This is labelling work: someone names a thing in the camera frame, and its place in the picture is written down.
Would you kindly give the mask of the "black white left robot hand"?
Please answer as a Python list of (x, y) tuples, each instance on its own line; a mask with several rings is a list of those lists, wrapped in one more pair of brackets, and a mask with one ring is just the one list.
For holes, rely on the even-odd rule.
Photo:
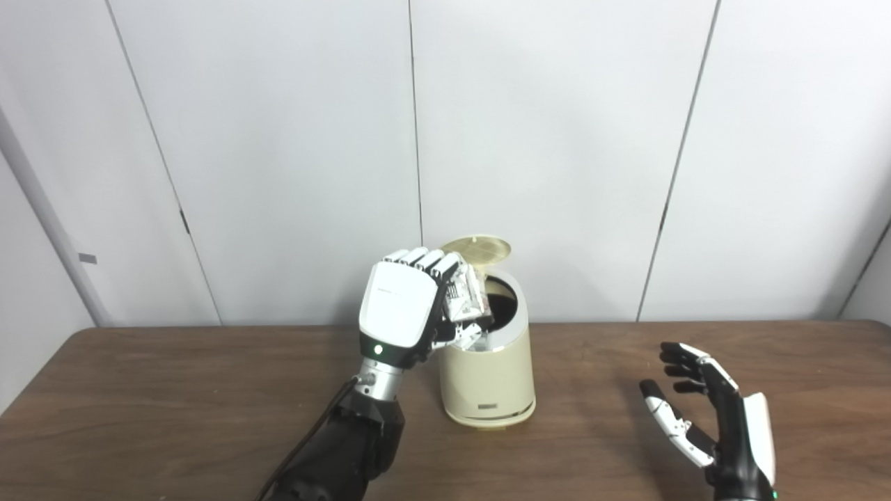
[(474, 345), (494, 322), (485, 281), (459, 253), (419, 247), (388, 254), (370, 270), (363, 295), (361, 355), (411, 369), (437, 349)]

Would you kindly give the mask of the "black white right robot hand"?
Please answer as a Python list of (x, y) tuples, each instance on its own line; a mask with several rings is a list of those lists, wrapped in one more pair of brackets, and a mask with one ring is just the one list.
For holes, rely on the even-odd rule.
[(711, 438), (672, 405), (652, 379), (639, 383), (644, 403), (665, 437), (700, 470), (716, 500), (776, 500), (776, 455), (766, 396), (744, 396), (713, 356), (681, 342), (660, 344), (666, 375), (680, 394), (707, 397), (716, 412)]

